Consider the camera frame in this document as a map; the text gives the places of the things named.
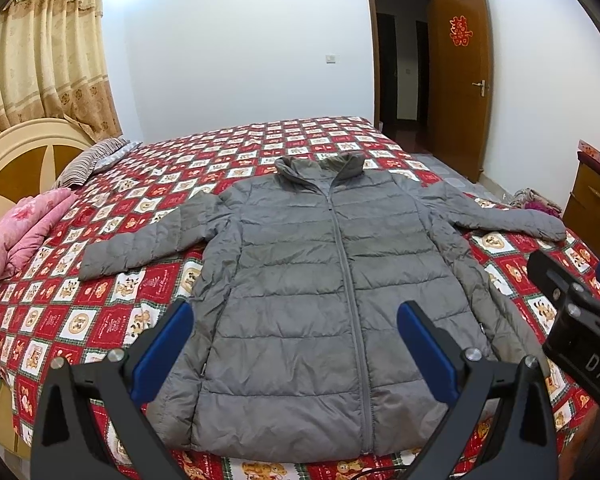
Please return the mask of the cream wooden headboard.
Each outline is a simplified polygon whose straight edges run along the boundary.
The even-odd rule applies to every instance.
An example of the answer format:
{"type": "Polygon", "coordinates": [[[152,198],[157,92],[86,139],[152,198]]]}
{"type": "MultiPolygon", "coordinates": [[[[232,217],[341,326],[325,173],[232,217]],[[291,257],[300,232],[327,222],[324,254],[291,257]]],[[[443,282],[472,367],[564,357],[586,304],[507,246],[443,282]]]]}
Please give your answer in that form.
{"type": "Polygon", "coordinates": [[[40,118],[0,133],[0,219],[23,197],[43,193],[94,141],[60,118],[40,118]]]}

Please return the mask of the grey puffer jacket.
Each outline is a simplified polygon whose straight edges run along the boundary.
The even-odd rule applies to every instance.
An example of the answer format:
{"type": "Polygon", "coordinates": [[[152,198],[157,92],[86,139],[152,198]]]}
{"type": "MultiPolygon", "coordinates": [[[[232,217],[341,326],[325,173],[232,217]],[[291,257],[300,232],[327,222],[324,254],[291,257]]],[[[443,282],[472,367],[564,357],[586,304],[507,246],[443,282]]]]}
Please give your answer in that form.
{"type": "Polygon", "coordinates": [[[80,277],[204,243],[196,327],[148,406],[152,428],[169,448],[348,460],[416,448],[444,415],[396,328],[402,302],[490,360],[541,354],[464,230],[566,237],[549,214],[483,208],[445,182],[367,169],[361,154],[282,157],[272,174],[88,246],[80,277]]]}

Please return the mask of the red door decoration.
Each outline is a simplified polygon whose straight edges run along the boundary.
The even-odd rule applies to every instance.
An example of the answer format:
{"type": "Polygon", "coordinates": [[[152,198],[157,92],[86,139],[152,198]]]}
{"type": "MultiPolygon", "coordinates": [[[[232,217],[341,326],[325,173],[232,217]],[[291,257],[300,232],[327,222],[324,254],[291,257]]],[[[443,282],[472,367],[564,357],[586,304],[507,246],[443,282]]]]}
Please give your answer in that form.
{"type": "Polygon", "coordinates": [[[450,19],[450,39],[454,47],[468,47],[474,32],[469,28],[465,15],[455,15],[450,19]]]}

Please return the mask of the dark door frame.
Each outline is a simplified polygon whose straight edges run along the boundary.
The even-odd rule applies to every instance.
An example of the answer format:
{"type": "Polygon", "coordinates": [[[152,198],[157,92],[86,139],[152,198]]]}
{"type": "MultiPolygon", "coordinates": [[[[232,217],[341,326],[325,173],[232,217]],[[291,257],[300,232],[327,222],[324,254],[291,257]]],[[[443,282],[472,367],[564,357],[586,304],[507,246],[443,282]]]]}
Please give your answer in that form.
{"type": "Polygon", "coordinates": [[[368,0],[372,28],[374,125],[380,131],[427,128],[432,0],[368,0]]]}

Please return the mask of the brown wooden door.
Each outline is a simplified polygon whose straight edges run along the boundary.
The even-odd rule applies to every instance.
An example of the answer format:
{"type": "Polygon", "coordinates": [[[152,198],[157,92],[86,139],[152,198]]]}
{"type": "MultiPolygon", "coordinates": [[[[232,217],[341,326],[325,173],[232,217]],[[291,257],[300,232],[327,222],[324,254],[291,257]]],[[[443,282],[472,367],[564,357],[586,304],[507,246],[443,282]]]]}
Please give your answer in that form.
{"type": "Polygon", "coordinates": [[[428,6],[430,90],[428,150],[471,182],[482,174],[489,135],[492,38],[486,0],[432,0],[428,6]],[[454,47],[450,19],[465,15],[474,32],[454,47]],[[472,85],[486,81],[486,96],[472,85]]]}

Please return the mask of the striped pillow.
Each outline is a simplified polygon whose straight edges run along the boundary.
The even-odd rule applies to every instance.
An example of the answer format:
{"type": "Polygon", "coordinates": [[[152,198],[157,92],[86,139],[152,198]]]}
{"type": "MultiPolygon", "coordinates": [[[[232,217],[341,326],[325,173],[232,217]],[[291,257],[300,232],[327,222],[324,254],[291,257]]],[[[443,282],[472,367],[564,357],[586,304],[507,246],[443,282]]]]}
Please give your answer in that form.
{"type": "Polygon", "coordinates": [[[61,171],[54,188],[80,188],[90,177],[117,165],[122,158],[142,145],[140,141],[111,138],[97,142],[82,152],[61,171]]]}

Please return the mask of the beige patterned curtain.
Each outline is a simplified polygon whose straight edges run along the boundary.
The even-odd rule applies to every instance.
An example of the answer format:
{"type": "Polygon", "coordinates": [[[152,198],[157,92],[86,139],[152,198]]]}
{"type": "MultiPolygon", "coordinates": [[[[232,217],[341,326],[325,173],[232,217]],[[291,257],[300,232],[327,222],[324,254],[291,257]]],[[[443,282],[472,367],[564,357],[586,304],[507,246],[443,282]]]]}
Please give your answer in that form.
{"type": "Polygon", "coordinates": [[[121,134],[102,0],[9,0],[0,13],[0,133],[61,118],[99,142],[121,134]]]}

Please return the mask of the brown wooden cabinet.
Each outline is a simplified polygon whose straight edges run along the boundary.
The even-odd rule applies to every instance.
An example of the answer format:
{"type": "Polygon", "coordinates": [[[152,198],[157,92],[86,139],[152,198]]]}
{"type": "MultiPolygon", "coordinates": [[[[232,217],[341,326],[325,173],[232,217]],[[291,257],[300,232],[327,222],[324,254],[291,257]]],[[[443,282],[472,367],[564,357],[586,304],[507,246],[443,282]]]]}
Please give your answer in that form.
{"type": "Polygon", "coordinates": [[[562,220],[600,258],[600,162],[583,152],[578,153],[578,161],[562,220]]]}

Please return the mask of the clothes pile on floor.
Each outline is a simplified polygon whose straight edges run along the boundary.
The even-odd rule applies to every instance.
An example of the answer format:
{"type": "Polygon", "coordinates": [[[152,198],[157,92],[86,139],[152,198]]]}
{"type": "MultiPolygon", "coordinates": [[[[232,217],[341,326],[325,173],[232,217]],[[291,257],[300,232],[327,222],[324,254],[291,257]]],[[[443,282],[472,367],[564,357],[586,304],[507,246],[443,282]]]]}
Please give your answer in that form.
{"type": "Polygon", "coordinates": [[[560,218],[562,216],[562,207],[545,198],[533,188],[523,188],[518,190],[510,199],[509,205],[520,209],[534,209],[560,218]]]}

